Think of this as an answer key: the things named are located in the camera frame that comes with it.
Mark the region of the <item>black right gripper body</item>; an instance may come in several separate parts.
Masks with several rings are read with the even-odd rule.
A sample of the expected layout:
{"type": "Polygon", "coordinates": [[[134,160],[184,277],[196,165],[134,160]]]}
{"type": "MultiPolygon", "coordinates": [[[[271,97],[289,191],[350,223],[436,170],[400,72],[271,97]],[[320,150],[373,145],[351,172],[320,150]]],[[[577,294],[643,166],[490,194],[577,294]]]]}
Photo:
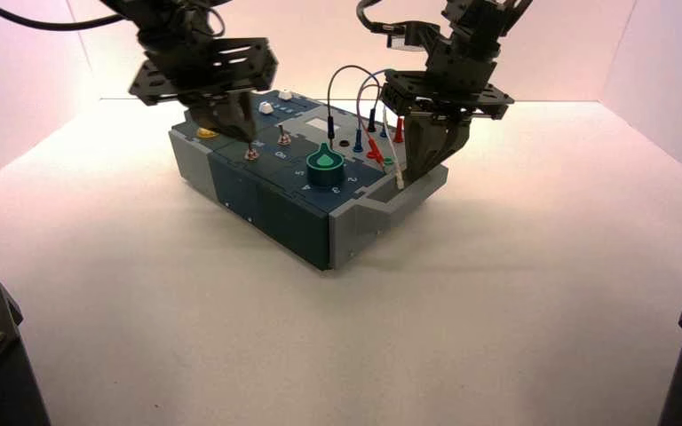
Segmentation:
{"type": "Polygon", "coordinates": [[[398,48],[427,53],[425,70],[385,72],[382,98],[397,115],[456,114],[503,118],[514,99],[490,82],[496,68],[496,50],[474,51],[463,38],[429,35],[412,42],[393,37],[398,48]]]}

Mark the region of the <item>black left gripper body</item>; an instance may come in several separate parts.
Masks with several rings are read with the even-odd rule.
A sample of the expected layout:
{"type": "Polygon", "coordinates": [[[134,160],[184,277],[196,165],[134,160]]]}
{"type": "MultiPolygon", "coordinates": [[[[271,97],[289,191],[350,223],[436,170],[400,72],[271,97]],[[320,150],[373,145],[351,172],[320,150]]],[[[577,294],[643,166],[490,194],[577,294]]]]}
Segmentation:
{"type": "Polygon", "coordinates": [[[146,51],[129,93],[147,106],[271,88],[278,61],[268,40],[215,38],[146,51]]]}

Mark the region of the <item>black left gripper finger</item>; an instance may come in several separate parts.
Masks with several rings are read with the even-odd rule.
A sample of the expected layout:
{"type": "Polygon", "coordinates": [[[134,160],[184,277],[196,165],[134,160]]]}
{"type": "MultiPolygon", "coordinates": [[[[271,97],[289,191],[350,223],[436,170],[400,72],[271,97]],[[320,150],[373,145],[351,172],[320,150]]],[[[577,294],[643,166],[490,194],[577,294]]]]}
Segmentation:
{"type": "Polygon", "coordinates": [[[229,99],[206,100],[188,106],[187,109],[199,127],[238,140],[232,130],[233,113],[229,99]]]}
{"type": "Polygon", "coordinates": [[[233,113],[232,130],[234,137],[251,144],[256,136],[256,124],[252,111],[250,92],[234,92],[229,95],[233,113]]]}

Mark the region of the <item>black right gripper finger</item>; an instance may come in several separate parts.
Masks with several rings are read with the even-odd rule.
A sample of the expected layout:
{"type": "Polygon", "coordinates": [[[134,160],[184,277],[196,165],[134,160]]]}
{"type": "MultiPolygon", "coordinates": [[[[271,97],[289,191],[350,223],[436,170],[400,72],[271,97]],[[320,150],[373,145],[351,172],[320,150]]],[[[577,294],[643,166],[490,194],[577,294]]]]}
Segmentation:
{"type": "Polygon", "coordinates": [[[446,121],[437,115],[408,115],[404,120],[406,169],[404,178],[414,182],[438,164],[446,134],[446,121]]]}
{"type": "Polygon", "coordinates": [[[470,137],[470,124],[426,124],[416,149],[416,178],[427,174],[460,150],[470,137]]]}

